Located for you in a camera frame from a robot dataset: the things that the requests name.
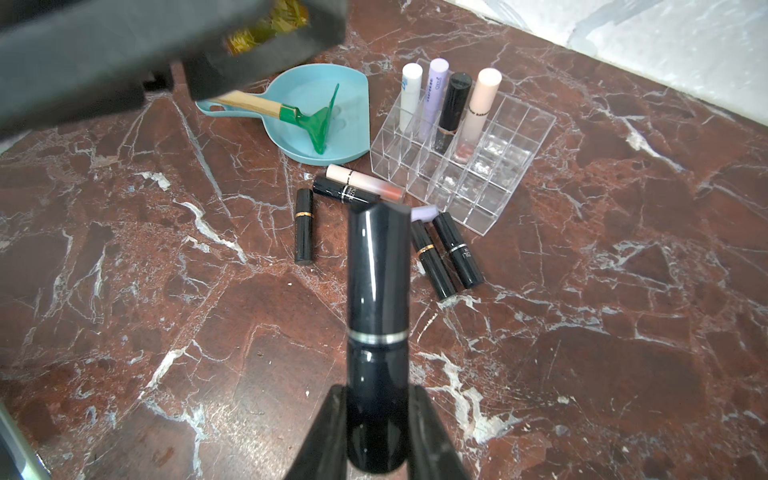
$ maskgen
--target black lipstick tube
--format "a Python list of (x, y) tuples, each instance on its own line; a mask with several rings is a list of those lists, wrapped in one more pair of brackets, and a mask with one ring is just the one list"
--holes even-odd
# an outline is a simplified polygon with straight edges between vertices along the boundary
[(448, 150), (458, 123), (462, 119), (464, 105), (469, 97), (469, 89), (472, 87), (472, 77), (466, 73), (454, 73), (448, 82), (448, 90), (442, 103), (442, 113), (438, 123), (435, 144), (433, 148), (440, 154)]
[(472, 288), (485, 282), (480, 267), (475, 262), (469, 247), (464, 243), (464, 239), (458, 232), (451, 214), (448, 212), (439, 214), (432, 221), (432, 225), (435, 226), (442, 245), (451, 257), (456, 273), (458, 273), (458, 278), (462, 281), (464, 288)]
[(410, 208), (349, 209), (347, 255), (347, 456), (387, 473), (408, 453)]
[(445, 269), (440, 254), (435, 249), (435, 242), (432, 241), (432, 237), (429, 236), (429, 232), (421, 220), (411, 223), (411, 239), (413, 240), (413, 248), (416, 250), (416, 257), (422, 263), (438, 299), (445, 300), (449, 296), (455, 295), (456, 288), (451, 282), (451, 277)]
[(296, 252), (293, 262), (296, 265), (312, 263), (312, 191), (300, 188), (296, 192)]
[(333, 198), (343, 204), (375, 204), (381, 197), (352, 185), (341, 184), (328, 177), (315, 177), (312, 190), (318, 195)]

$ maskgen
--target silver band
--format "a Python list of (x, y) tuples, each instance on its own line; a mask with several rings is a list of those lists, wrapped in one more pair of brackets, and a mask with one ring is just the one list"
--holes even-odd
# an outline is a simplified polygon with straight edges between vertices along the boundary
[(467, 246), (466, 243), (462, 243), (461, 245), (456, 245), (452, 249), (448, 250), (448, 253), (454, 253), (456, 250), (460, 249), (461, 247), (466, 247), (466, 246)]
[(347, 329), (346, 334), (350, 339), (353, 339), (366, 345), (392, 345), (393, 343), (402, 342), (408, 338), (409, 331), (403, 330), (399, 333), (387, 333), (386, 335), (376, 335), (374, 333), (362, 333), (355, 330)]

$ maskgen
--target purple lip gloss tube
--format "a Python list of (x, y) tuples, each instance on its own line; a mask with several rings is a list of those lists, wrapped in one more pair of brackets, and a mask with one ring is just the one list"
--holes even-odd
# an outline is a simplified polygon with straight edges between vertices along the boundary
[(436, 58), (429, 62), (429, 80), (427, 80), (427, 92), (424, 97), (422, 123), (419, 125), (419, 140), (421, 141), (427, 139), (432, 124), (435, 123), (447, 77), (448, 62), (444, 58)]

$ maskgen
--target dustpan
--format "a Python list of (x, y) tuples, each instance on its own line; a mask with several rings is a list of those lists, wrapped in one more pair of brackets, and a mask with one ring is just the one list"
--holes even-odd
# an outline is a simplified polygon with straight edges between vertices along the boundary
[(266, 134), (285, 155), (303, 164), (325, 167), (353, 161), (370, 147), (366, 76), (341, 65), (300, 65), (278, 75), (264, 93), (252, 94), (313, 113), (328, 105), (337, 84), (339, 91), (322, 154), (315, 152), (310, 136), (296, 125), (212, 101), (196, 103), (200, 111), (211, 117), (261, 118)]

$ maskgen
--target white wall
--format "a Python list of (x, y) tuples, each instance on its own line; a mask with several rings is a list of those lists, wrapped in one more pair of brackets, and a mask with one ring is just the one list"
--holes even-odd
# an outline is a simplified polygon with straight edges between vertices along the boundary
[(768, 125), (768, 0), (447, 0)]

